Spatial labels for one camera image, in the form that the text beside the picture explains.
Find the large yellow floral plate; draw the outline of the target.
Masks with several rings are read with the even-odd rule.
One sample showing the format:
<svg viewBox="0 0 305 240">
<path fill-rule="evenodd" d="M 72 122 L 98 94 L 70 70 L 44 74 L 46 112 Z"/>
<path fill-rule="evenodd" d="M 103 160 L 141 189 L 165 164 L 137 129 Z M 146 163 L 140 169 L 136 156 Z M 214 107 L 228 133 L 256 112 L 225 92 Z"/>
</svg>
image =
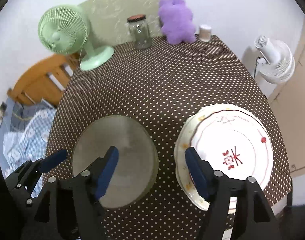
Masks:
<svg viewBox="0 0 305 240">
<path fill-rule="evenodd" d="M 182 190 L 199 209 L 209 203 L 197 192 L 185 161 L 185 150 L 195 148 L 201 159 L 229 178 L 252 176 L 261 189 L 270 180 L 273 148 L 270 136 L 251 112 L 232 104 L 201 108 L 185 122 L 174 149 L 176 178 Z"/>
</svg>

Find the white plate red pattern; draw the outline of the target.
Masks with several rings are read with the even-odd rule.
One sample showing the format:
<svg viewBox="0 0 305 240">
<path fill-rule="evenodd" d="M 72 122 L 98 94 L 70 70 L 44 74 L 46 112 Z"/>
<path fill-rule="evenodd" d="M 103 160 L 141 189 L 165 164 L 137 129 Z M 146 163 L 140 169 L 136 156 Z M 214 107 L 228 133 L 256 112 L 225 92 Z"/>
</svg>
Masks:
<svg viewBox="0 0 305 240">
<path fill-rule="evenodd" d="M 252 176 L 261 189 L 268 185 L 273 148 L 267 130 L 253 114 L 229 107 L 207 111 L 198 120 L 190 145 L 202 160 L 229 178 Z"/>
</svg>

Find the blue checked blanket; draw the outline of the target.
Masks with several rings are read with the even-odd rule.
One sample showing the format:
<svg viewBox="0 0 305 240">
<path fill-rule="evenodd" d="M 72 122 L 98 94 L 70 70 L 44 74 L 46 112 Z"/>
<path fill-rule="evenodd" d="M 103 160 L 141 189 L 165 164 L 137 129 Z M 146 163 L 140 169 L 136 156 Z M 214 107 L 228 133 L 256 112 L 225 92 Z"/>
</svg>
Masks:
<svg viewBox="0 0 305 240">
<path fill-rule="evenodd" d="M 52 123 L 56 114 L 55 109 L 38 110 L 28 118 L 28 123 L 20 131 L 7 132 L 4 136 L 3 155 L 8 167 L 3 171 L 8 177 L 28 160 L 37 161 L 46 156 L 46 147 Z"/>
</svg>

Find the grey striped pillow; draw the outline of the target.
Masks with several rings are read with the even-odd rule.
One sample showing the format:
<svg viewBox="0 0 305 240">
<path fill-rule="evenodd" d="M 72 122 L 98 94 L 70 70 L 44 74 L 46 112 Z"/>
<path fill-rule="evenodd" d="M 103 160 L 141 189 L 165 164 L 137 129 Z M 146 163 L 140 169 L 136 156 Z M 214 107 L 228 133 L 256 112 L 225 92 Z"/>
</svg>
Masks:
<svg viewBox="0 0 305 240">
<path fill-rule="evenodd" d="M 48 101 L 43 100 L 35 105 L 23 105 L 20 103 L 15 103 L 11 111 L 11 121 L 10 121 L 10 131 L 11 132 L 21 132 L 24 131 L 29 122 L 33 119 L 34 115 L 38 111 L 52 111 L 55 112 L 56 109 Z"/>
</svg>

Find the beige door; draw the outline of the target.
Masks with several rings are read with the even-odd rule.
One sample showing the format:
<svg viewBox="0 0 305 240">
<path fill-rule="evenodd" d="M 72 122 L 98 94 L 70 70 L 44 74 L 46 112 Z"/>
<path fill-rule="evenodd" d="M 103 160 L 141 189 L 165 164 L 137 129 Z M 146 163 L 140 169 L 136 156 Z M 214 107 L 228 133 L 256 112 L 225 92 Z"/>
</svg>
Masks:
<svg viewBox="0 0 305 240">
<path fill-rule="evenodd" d="M 268 98 L 280 127 L 291 177 L 305 174 L 305 21 L 295 51 L 295 73 Z"/>
</svg>

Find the green desk fan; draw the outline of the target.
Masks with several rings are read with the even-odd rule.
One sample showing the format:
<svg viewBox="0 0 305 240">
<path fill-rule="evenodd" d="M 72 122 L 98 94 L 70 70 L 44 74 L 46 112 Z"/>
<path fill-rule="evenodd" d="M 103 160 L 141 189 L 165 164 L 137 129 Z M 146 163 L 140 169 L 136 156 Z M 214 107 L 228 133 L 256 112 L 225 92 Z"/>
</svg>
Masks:
<svg viewBox="0 0 305 240">
<path fill-rule="evenodd" d="M 111 46 L 94 48 L 90 41 L 91 23 L 84 11 L 76 5 L 58 5 L 48 9 L 38 25 L 41 43 L 49 50 L 69 55 L 84 50 L 82 71 L 93 70 L 107 62 L 114 54 Z"/>
</svg>

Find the brown polka dot tablecloth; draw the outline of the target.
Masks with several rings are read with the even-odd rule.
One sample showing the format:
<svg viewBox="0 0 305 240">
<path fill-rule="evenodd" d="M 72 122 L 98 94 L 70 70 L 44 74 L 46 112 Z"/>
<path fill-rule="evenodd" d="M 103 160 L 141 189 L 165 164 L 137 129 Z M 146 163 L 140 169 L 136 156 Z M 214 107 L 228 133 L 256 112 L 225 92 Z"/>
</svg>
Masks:
<svg viewBox="0 0 305 240">
<path fill-rule="evenodd" d="M 292 189 L 284 141 L 266 96 L 235 54 L 216 36 L 204 43 L 152 47 L 115 46 L 113 57 L 94 70 L 77 69 L 66 87 L 50 131 L 47 153 L 72 152 L 95 120 L 119 114 L 148 131 L 159 157 L 156 182 L 129 207 L 107 210 L 111 239 L 195 239 L 206 213 L 191 203 L 175 176 L 174 146 L 187 118 L 201 107 L 231 103 L 255 115 L 272 140 L 273 170 L 264 191 L 271 205 Z"/>
</svg>

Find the white standing fan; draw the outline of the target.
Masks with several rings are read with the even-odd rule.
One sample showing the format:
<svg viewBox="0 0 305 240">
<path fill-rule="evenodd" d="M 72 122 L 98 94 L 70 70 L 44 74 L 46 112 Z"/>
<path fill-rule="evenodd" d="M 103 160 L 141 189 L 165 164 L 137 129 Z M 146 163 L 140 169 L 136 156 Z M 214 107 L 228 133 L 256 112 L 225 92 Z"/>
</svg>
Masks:
<svg viewBox="0 0 305 240">
<path fill-rule="evenodd" d="M 295 58 L 289 46 L 280 40 L 272 40 L 265 35 L 255 39 L 254 45 L 261 56 L 256 59 L 254 77 L 260 73 L 271 84 L 289 81 L 295 72 Z"/>
</svg>

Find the glass jar black lid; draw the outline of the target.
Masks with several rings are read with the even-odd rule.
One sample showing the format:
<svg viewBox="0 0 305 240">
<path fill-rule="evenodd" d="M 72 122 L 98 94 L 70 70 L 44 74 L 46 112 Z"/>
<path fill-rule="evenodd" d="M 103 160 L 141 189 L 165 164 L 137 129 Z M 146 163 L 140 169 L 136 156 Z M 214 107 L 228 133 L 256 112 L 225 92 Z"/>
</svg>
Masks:
<svg viewBox="0 0 305 240">
<path fill-rule="evenodd" d="M 137 50 L 147 49 L 152 46 L 149 25 L 144 14 L 130 16 L 127 19 L 127 23 Z"/>
</svg>

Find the purple plush toy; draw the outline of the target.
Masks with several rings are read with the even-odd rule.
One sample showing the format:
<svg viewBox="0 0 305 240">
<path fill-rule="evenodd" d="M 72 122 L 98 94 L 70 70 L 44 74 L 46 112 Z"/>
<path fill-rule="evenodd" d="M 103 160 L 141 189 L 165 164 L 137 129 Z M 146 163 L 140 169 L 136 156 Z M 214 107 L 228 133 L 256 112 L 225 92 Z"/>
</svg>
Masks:
<svg viewBox="0 0 305 240">
<path fill-rule="evenodd" d="M 158 10 L 161 32 L 169 44 L 194 43 L 193 13 L 185 0 L 159 0 Z"/>
</svg>

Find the cotton swab container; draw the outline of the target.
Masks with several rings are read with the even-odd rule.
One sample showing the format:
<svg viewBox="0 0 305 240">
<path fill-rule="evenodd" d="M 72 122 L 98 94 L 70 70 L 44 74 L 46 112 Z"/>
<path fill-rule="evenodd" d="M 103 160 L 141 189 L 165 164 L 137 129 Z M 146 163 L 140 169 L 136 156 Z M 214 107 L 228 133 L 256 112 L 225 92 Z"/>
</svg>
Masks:
<svg viewBox="0 0 305 240">
<path fill-rule="evenodd" d="M 199 26 L 199 40 L 202 42 L 209 42 L 212 37 L 212 28 L 206 24 Z"/>
</svg>

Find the wall power socket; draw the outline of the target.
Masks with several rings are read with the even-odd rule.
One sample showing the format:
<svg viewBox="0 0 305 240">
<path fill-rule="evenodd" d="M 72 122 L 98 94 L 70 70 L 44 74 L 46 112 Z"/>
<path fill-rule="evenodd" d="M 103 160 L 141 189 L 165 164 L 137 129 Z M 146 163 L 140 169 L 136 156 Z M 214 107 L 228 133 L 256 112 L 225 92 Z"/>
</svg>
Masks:
<svg viewBox="0 0 305 240">
<path fill-rule="evenodd" d="M 3 119 L 3 116 L 5 116 L 5 112 L 7 110 L 7 104 L 5 102 L 2 102 L 0 105 L 0 119 Z"/>
</svg>

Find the green patterned wall sheet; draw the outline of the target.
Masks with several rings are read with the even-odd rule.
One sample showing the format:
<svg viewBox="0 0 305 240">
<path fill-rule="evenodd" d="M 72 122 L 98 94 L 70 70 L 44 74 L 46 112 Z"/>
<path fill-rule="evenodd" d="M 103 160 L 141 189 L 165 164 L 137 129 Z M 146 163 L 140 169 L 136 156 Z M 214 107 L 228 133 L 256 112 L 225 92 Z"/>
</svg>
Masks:
<svg viewBox="0 0 305 240">
<path fill-rule="evenodd" d="M 127 19 L 144 14 L 152 37 L 161 36 L 158 18 L 159 0 L 87 0 L 79 5 L 88 16 L 95 48 L 132 41 Z"/>
</svg>

